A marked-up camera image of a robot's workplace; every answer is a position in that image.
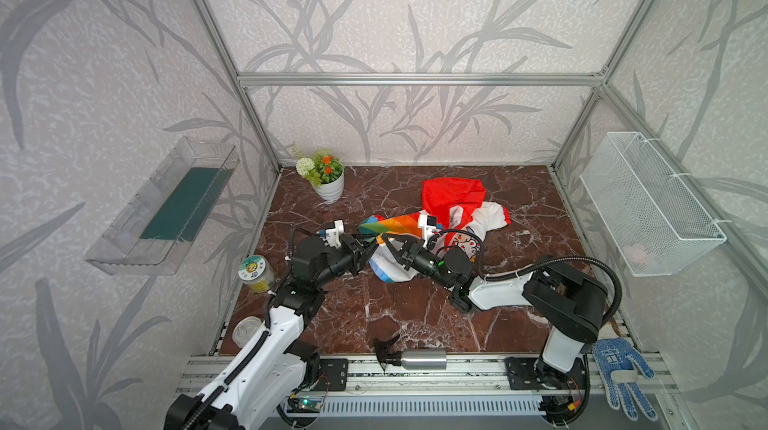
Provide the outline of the rainbow striped kids jacket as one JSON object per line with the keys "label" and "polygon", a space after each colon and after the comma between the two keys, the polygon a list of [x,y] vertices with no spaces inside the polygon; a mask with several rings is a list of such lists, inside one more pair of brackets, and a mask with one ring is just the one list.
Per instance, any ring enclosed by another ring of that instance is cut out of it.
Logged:
{"label": "rainbow striped kids jacket", "polygon": [[414,270],[405,270],[396,262],[381,238],[383,233],[406,234],[422,238],[424,230],[419,221],[427,217],[435,219],[438,230],[446,235],[435,241],[434,250],[441,256],[459,248],[471,259],[479,255],[479,244],[490,231],[511,223],[508,210],[499,203],[486,199],[486,189],[477,179],[436,178],[422,184],[422,209],[415,213],[385,218],[373,215],[358,226],[361,234],[373,235],[379,248],[369,264],[374,274],[385,283],[412,280]]}

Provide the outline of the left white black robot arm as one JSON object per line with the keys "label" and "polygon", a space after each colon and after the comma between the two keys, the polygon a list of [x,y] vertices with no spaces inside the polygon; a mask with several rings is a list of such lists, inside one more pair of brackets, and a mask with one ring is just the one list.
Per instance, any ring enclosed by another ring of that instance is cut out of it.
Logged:
{"label": "left white black robot arm", "polygon": [[300,340],[325,300],[324,286],[357,274],[378,248],[370,236],[306,232],[289,245],[287,272],[265,321],[227,367],[197,395],[181,395],[166,429],[257,429],[297,390],[322,380],[319,350]]}

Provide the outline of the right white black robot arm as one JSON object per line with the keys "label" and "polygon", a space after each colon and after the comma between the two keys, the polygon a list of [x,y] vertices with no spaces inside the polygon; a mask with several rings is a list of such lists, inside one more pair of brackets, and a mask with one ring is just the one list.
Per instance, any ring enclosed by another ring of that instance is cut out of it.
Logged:
{"label": "right white black robot arm", "polygon": [[570,372],[587,346],[618,311],[623,289],[604,262],[574,255],[543,257],[522,269],[482,275],[482,258],[454,246],[433,253],[431,244],[407,234],[378,237],[395,262],[449,291],[449,303],[463,313],[530,306],[550,324],[538,371]]}

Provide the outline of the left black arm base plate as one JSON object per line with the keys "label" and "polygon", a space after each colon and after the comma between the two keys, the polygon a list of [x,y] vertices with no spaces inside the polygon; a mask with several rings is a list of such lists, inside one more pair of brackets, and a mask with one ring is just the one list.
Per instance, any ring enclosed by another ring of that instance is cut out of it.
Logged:
{"label": "left black arm base plate", "polygon": [[349,363],[346,358],[322,357],[314,345],[297,341],[283,352],[269,377],[286,384],[290,393],[340,392],[347,387]]}

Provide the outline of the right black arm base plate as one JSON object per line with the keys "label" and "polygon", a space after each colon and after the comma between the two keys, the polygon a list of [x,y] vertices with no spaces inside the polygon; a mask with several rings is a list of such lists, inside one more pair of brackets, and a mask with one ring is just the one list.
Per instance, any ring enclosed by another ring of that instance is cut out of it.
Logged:
{"label": "right black arm base plate", "polygon": [[571,369],[563,373],[538,357],[507,357],[503,360],[511,390],[572,391],[590,388],[588,362],[577,357]]}

